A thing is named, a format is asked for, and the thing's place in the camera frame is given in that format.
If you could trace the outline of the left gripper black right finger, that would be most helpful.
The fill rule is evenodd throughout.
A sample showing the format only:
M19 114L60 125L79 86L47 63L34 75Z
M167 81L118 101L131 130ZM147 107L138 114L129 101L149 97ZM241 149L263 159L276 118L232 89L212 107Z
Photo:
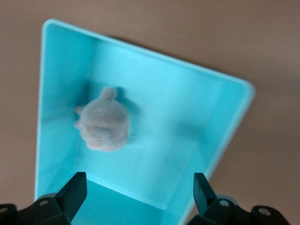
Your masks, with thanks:
M233 198L216 195L203 173L194 174L193 195L199 214L194 225L288 225L287 219L275 208L254 206L242 209Z

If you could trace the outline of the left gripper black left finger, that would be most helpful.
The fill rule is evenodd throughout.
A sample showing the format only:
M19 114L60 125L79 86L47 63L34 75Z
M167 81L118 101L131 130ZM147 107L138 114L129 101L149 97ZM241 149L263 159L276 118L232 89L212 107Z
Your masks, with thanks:
M18 210L11 203L0 206L2 225L70 225L87 197L85 172L77 172L57 193L39 197Z

